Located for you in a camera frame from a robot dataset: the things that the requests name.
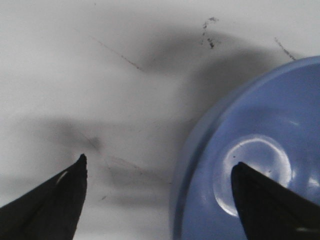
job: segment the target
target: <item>white surface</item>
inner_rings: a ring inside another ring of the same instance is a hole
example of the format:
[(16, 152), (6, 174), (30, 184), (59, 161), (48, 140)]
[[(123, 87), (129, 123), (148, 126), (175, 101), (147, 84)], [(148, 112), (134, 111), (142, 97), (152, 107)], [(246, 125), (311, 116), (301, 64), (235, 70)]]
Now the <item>white surface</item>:
[(236, 86), (319, 55), (319, 8), (2, 0), (0, 204), (85, 153), (88, 191), (74, 239), (170, 239), (170, 181), (189, 131)]

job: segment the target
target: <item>blue bowl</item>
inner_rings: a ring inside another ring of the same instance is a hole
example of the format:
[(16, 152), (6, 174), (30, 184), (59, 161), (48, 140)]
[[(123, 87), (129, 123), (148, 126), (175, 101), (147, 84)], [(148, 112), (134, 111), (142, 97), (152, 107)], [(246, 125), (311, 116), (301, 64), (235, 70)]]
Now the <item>blue bowl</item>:
[(198, 122), (173, 178), (174, 240), (246, 239), (231, 190), (238, 162), (320, 205), (320, 56), (248, 82)]

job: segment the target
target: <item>black claw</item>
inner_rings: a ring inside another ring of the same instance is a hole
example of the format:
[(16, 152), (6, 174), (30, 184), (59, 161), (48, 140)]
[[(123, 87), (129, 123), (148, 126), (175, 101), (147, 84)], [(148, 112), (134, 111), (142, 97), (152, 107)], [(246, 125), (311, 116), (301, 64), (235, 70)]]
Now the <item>black claw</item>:
[(0, 240), (72, 240), (87, 191), (87, 158), (0, 208)]
[(320, 207), (240, 162), (233, 199), (248, 240), (319, 240)]

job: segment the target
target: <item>blue plastic container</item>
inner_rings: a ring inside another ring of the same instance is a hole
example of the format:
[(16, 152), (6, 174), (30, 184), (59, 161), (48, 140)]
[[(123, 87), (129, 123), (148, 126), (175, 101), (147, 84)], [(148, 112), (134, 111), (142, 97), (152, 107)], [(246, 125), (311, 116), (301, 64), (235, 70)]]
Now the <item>blue plastic container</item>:
[(174, 240), (246, 239), (231, 190), (238, 162), (320, 205), (319, 56), (248, 82), (198, 122), (174, 174)]

